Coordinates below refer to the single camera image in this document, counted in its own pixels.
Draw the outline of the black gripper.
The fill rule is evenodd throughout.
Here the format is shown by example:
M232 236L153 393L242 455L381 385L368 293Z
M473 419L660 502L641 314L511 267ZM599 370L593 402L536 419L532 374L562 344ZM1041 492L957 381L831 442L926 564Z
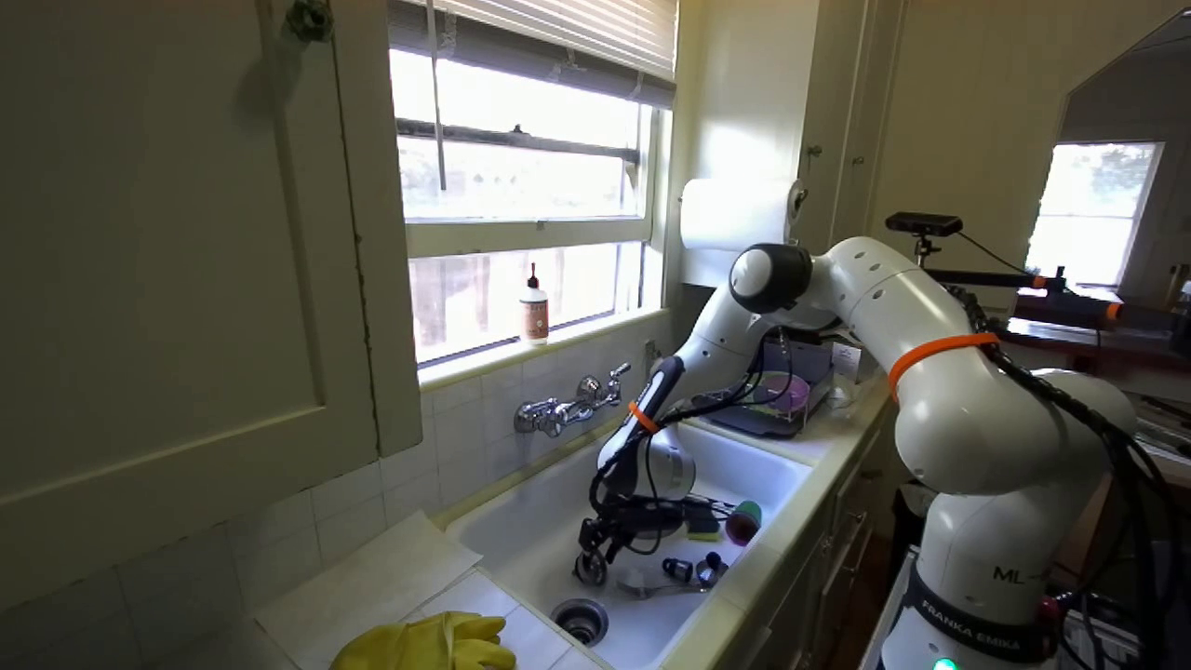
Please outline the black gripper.
M623 550L646 556L686 527L686 500L624 495L603 482L588 492L593 514L579 520L579 556L573 576L579 586L607 586Z

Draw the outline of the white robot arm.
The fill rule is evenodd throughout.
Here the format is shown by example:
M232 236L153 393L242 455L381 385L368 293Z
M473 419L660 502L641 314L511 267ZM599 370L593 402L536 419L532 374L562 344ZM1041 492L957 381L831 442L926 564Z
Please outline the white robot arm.
M759 242L734 261L599 450L573 576L599 586L623 549L689 519L653 488L646 440L670 420L666 395L689 385L741 399L759 339L777 324L837 324L877 361L896 399L893 447L934 492L877 667L1048 670L1046 574L1109 450L1130 440L1134 410L1098 378L1010 366L960 297L877 240L846 240L820 259Z

